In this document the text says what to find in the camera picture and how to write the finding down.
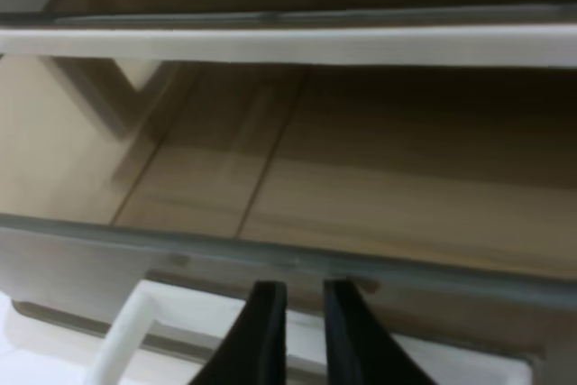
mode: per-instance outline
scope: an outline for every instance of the wooden panel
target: wooden panel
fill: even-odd
[[[572,71],[318,69],[242,238],[577,276]]]
[[[301,77],[288,67],[207,68],[118,224],[235,236]]]
[[[114,62],[103,60],[101,65]],[[128,66],[132,79],[139,69],[142,79],[153,72],[125,61],[123,67]],[[84,87],[72,86],[61,72],[49,60],[33,56],[0,60],[0,213],[108,224],[150,158],[156,143],[152,137],[141,138],[140,131],[148,113],[167,95],[135,92],[132,86],[138,83],[123,78],[120,68],[117,75],[91,70]],[[89,95],[90,87],[98,87],[104,99],[130,97],[141,104],[122,139],[110,134],[106,118],[87,104],[94,95]],[[127,164],[137,141],[140,155]],[[119,166],[124,167],[122,179],[116,177]]]

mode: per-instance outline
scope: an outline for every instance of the wood grain surface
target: wood grain surface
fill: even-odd
[[[118,224],[235,236],[301,79],[297,68],[207,68]]]
[[[315,69],[242,238],[577,276],[572,71]]]

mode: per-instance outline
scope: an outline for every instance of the white surface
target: white surface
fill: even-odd
[[[137,89],[158,67],[117,62]],[[114,137],[60,71],[33,56],[0,60],[0,137],[0,213],[96,224],[114,217],[155,144],[142,137],[140,159],[127,164],[138,127]]]
[[[87,385],[118,382],[131,354],[152,322],[224,338],[244,301],[152,281],[141,281],[106,336]],[[287,313],[287,355],[326,365],[324,320]],[[394,336],[409,356],[443,385],[530,385],[532,373],[522,361],[477,353],[414,338]]]
[[[316,30],[0,29],[0,53],[334,65],[577,66],[577,25]]]
[[[0,383],[81,385],[102,340],[19,315],[0,292]],[[199,364],[139,350],[122,385],[184,385]]]

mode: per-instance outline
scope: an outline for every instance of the white plastic part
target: white plastic part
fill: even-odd
[[[143,280],[114,321],[86,385],[118,383],[128,362],[155,320],[202,335],[224,338],[244,301]],[[530,385],[523,361],[393,335],[409,356],[443,385]],[[322,317],[287,312],[287,356],[326,366]]]
[[[314,30],[0,28],[0,53],[326,65],[576,67],[577,24]]]

